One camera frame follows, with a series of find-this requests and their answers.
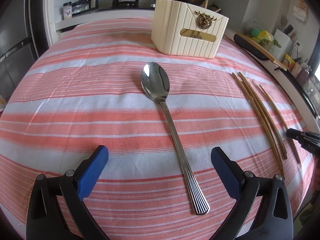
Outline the white knife block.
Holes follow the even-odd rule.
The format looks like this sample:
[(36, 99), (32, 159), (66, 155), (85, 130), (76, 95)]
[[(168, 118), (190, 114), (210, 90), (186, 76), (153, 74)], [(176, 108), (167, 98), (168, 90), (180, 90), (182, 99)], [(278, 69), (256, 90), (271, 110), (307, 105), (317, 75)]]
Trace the white knife block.
[(283, 61), (285, 54), (287, 54), (292, 46), (292, 40), (285, 33), (277, 29), (274, 33), (274, 41), (278, 42), (278, 46), (272, 45), (269, 52), (280, 62)]

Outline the hanging wall towel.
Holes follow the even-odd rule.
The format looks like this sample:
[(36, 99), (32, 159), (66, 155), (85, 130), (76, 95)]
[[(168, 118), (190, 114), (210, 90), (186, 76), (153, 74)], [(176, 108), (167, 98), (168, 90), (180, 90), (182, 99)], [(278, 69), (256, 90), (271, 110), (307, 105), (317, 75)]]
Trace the hanging wall towel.
[(304, 0), (296, 0), (293, 7), (293, 15), (303, 23), (308, 22), (309, 8)]

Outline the black gas cooktop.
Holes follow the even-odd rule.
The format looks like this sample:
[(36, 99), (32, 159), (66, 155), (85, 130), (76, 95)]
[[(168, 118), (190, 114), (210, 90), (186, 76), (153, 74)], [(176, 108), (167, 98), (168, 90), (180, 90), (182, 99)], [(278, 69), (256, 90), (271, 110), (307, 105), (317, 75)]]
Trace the black gas cooktop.
[(108, 11), (108, 10), (154, 10), (155, 3), (142, 3), (135, 4), (133, 2), (120, 3), (118, 5), (111, 5), (110, 7), (104, 7), (98, 9), (98, 11)]

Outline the glass french press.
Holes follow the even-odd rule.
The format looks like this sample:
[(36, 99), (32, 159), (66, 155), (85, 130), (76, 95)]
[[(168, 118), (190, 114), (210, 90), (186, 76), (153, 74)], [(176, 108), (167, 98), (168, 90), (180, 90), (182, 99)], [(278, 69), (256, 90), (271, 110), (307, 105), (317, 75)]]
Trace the glass french press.
[(211, 10), (211, 11), (214, 11), (214, 9), (217, 9), (217, 8), (220, 8), (218, 7), (217, 5), (215, 5), (214, 3), (211, 4), (211, 5), (208, 5), (207, 9)]

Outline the wooden cutting board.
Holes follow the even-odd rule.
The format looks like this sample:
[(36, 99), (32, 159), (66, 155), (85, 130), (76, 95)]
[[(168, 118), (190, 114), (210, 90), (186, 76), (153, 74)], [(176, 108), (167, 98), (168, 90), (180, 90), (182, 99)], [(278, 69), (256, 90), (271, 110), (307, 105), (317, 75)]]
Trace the wooden cutting board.
[(258, 48), (264, 55), (266, 55), (268, 57), (268, 60), (273, 62), (278, 68), (281, 68), (281, 69), (287, 71), (287, 68), (278, 59), (276, 59), (271, 53), (269, 53), (266, 49), (264, 49), (261, 45), (257, 44), (252, 39), (248, 38), (247, 36), (245, 36), (241, 33), (236, 33), (236, 34), (238, 34), (240, 37), (244, 38), (250, 44), (255, 46), (255, 48)]

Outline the cream utensil holder box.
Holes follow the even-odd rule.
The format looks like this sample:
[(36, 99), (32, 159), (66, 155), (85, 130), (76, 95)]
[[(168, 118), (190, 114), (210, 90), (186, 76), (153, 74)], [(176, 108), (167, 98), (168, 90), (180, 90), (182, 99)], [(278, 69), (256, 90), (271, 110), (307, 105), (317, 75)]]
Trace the cream utensil holder box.
[(174, 0), (157, 0), (151, 40), (163, 54), (212, 59), (229, 18)]

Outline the yellow green bag bundle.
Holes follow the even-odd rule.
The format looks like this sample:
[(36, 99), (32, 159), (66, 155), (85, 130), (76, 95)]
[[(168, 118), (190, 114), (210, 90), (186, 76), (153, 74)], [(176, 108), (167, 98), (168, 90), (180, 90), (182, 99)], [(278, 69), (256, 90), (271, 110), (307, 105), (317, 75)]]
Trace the yellow green bag bundle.
[(281, 45), (274, 36), (266, 31), (256, 19), (252, 19), (247, 22), (246, 36), (266, 50), (273, 47), (281, 48)]

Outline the spice jar rack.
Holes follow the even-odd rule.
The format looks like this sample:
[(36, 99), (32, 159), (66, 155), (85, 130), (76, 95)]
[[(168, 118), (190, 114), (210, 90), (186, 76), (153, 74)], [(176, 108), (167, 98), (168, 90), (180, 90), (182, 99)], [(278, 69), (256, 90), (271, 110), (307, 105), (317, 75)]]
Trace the spice jar rack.
[(89, 3), (86, 1), (78, 1), (74, 3), (72, 2), (63, 3), (63, 6), (62, 6), (63, 19), (64, 20), (70, 19), (88, 10), (89, 10)]

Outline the grey refrigerator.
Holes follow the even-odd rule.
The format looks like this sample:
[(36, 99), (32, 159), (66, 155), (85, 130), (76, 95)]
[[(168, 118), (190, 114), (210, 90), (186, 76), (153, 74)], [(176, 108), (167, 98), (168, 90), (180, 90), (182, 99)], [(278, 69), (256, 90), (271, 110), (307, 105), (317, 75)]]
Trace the grey refrigerator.
[(37, 59), (29, 0), (11, 0), (1, 16), (1, 96), (8, 101)]

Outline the steel spoon plain handle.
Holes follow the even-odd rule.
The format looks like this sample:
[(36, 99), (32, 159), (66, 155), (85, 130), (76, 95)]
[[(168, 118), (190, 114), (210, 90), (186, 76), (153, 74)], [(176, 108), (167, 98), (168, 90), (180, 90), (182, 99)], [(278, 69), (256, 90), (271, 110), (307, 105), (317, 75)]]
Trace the steel spoon plain handle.
[(210, 211), (210, 205), (208, 204), (191, 170), (187, 156), (185, 155), (178, 136), (178, 132), (167, 107), (166, 100), (170, 92), (170, 81), (168, 75), (159, 64), (149, 62), (142, 69), (140, 81), (146, 96), (159, 105), (169, 125), (194, 213), (197, 216), (205, 215)]

